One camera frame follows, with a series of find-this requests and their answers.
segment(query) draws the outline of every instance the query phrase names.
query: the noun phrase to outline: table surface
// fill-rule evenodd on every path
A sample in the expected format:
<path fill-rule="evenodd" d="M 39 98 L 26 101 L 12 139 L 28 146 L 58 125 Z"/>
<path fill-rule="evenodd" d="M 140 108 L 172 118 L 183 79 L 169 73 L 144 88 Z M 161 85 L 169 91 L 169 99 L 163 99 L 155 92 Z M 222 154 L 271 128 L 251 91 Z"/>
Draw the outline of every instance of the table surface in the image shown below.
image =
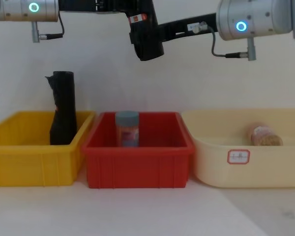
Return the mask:
<path fill-rule="evenodd" d="M 0 236 L 295 236 L 295 189 L 0 188 Z"/>

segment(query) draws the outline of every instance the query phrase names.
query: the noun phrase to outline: sticker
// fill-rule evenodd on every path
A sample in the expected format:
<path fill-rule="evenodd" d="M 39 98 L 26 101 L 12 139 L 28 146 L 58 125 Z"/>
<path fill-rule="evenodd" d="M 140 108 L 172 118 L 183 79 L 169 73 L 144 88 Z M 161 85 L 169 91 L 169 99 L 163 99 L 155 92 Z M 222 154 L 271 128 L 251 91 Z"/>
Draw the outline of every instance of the sticker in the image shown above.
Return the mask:
<path fill-rule="evenodd" d="M 249 150 L 230 150 L 227 162 L 232 165 L 246 165 L 249 162 Z"/>
<path fill-rule="evenodd" d="M 193 29 L 196 27 L 196 26 L 199 26 L 200 23 L 197 22 L 197 23 L 192 23 L 192 24 L 188 24 L 187 27 L 188 27 L 188 31 L 193 31 Z"/>
<path fill-rule="evenodd" d="M 140 21 L 145 21 L 148 18 L 146 14 L 140 14 L 136 16 L 131 16 L 129 17 L 129 22 L 130 24 L 140 22 Z"/>

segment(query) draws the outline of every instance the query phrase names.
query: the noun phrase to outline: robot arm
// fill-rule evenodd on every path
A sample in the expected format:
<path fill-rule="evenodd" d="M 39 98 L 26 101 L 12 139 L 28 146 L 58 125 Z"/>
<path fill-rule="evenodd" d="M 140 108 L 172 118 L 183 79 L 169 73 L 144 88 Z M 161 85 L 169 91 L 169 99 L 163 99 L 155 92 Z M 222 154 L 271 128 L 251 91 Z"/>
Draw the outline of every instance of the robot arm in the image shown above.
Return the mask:
<path fill-rule="evenodd" d="M 37 22 L 56 22 L 59 11 L 125 13 L 131 42 L 143 61 L 162 56 L 163 42 L 205 33 L 213 34 L 214 56 L 249 60 L 255 59 L 254 37 L 293 30 L 295 38 L 295 0 L 221 0 L 216 13 L 161 25 L 152 0 L 0 0 L 0 21 L 32 22 L 36 41 L 47 38 L 46 34 L 38 34 Z M 247 38 L 248 51 L 215 54 L 215 32 L 224 40 Z"/>

